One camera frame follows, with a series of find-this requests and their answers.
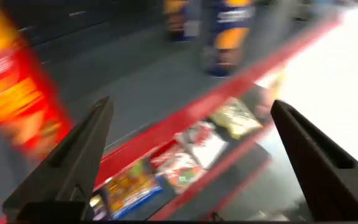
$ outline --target shelf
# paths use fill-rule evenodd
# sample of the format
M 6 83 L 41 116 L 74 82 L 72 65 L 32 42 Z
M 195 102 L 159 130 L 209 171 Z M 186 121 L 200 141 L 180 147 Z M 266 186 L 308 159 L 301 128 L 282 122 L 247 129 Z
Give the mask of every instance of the shelf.
M 112 143 L 106 152 L 111 152 L 101 161 L 95 183 L 96 189 L 103 185 L 107 178 L 117 175 L 139 159 L 148 156 L 156 147 L 169 142 L 175 133 L 207 117 L 230 96 L 240 96 L 246 92 L 256 79 L 289 59 L 338 23 L 337 14 L 304 23 L 304 27 L 289 26 L 288 23 L 295 22 L 282 19 L 281 22 L 289 26 L 295 34 L 288 35 L 287 32 L 280 31 L 282 39 L 270 32 L 269 36 L 263 35 L 267 34 L 267 31 L 272 31 L 273 25 L 280 22 L 276 18 L 280 13 L 276 16 L 269 14 L 276 12 L 275 7 L 260 10 L 258 15 L 261 18 L 257 21 L 261 24 L 255 25 L 254 34 L 247 39 L 248 60 L 245 66 L 229 79 L 211 78 L 203 74 L 189 62 L 194 58 L 194 54 L 190 50 L 183 50 L 162 62 L 149 65 L 134 77 L 123 77 L 101 90 L 101 95 L 112 95 L 117 108 L 109 135 L 122 137 L 115 140 L 108 137 L 108 141 Z M 258 34 L 258 28 L 264 32 Z M 263 46 L 265 50 L 258 49 L 257 53 L 252 53 L 251 49 L 257 49 L 258 46 Z M 142 91 L 134 93 L 133 90 L 139 89 Z M 94 102 L 95 98 L 96 95 L 88 95 L 85 101 L 73 105 L 75 108 L 81 108 L 84 103 Z
M 252 85 L 239 97 L 253 114 L 260 104 L 261 91 L 262 87 Z M 256 141 L 270 129 L 272 121 L 259 119 L 259 122 L 263 125 L 261 128 L 238 140 L 230 137 L 226 128 L 216 126 L 215 131 L 228 145 L 207 173 L 180 195 L 175 195 L 172 187 L 163 181 L 163 195 L 152 198 L 124 220 L 145 220 L 148 217 L 149 220 L 199 220 L 208 212 L 222 207 L 241 189 L 243 182 L 254 178 L 269 161 L 269 154 L 256 145 Z
M 106 141 L 105 153 L 108 154 L 124 147 L 125 142 L 148 127 L 169 119 L 176 111 L 189 105 L 200 106 L 200 100 L 199 105 L 194 102 L 202 97 L 207 100 L 205 95 L 211 95 L 211 91 L 252 81 L 316 39 L 336 20 L 335 13 L 330 11 L 321 18 L 298 25 L 299 22 L 291 19 L 291 7 L 288 7 L 291 4 L 291 1 L 277 1 L 273 6 L 257 8 L 255 23 L 244 44 L 244 63 L 230 79 L 211 78 L 201 70 L 199 59 L 205 30 L 193 42 L 173 44 L 165 39 L 163 25 L 153 24 L 118 39 L 113 38 L 111 24 L 103 24 L 98 26 L 100 29 L 91 27 L 81 31 L 81 35 L 48 42 L 44 49 L 59 41 L 59 52 L 63 54 L 90 42 L 98 44 L 65 58 L 45 57 L 44 67 L 55 79 L 61 99 L 75 121 L 81 120 L 96 100 L 111 96 L 116 110 Z M 203 24 L 208 23 L 208 12 L 208 8 L 203 10 Z M 135 22 L 128 24 L 129 27 L 136 25 Z M 308 30 L 294 29 L 298 26 Z M 72 42 L 75 46 L 66 49 Z M 246 86 L 238 85 L 230 93 L 214 96 L 219 98 L 217 103 L 200 112 L 192 111 L 196 115 L 191 116 L 195 116 L 194 120 L 205 117 L 203 111 L 211 111 L 227 95 L 239 94 L 245 89 Z
M 269 127 L 270 125 L 267 125 L 240 140 L 231 139 L 226 130 L 220 129 L 219 134 L 229 144 L 217 162 L 182 194 L 156 210 L 149 220 L 199 220 L 207 215 L 243 179 L 256 172 L 259 167 L 263 167 L 263 164 L 269 160 L 269 154 L 255 145 L 256 140 L 261 138 Z M 240 176 L 234 171 L 238 168 L 242 169 Z

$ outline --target yellow packaging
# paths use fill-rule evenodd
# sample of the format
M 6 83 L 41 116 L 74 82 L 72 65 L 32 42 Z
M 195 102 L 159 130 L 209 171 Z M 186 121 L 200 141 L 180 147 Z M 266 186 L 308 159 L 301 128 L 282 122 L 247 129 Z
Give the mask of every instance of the yellow packaging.
M 227 128 L 230 136 L 234 139 L 239 139 L 255 128 L 262 126 L 249 109 L 236 98 L 230 98 L 210 118 L 217 125 Z

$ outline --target grocery product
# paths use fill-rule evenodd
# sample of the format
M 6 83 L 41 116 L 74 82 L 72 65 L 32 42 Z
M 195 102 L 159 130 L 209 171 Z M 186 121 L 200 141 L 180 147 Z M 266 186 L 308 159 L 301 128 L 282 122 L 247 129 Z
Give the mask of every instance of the grocery product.
M 107 184 L 112 219 L 118 220 L 162 191 L 140 161 Z
M 252 0 L 212 0 L 213 18 L 203 52 L 205 69 L 225 77 L 242 60 L 242 43 L 254 16 Z
M 175 137 L 202 168 L 208 169 L 225 149 L 227 142 L 214 132 L 214 125 L 199 121 Z
M 108 211 L 106 208 L 106 203 L 103 201 L 102 196 L 96 194 L 91 198 L 89 204 L 94 211 L 93 220 L 102 220 L 107 217 Z
M 55 93 L 0 11 L 0 130 L 30 156 L 45 157 L 71 128 Z
M 235 139 L 239 139 L 249 131 L 261 127 L 261 124 L 249 109 L 236 98 L 230 98 L 210 118 L 217 125 L 227 128 L 231 137 Z
M 163 147 L 152 155 L 150 161 L 156 167 L 156 175 L 164 176 L 175 192 L 181 194 L 197 181 L 205 170 L 176 141 L 169 145 L 170 147 Z
M 200 0 L 164 0 L 163 13 L 170 40 L 181 42 L 198 35 L 200 8 Z

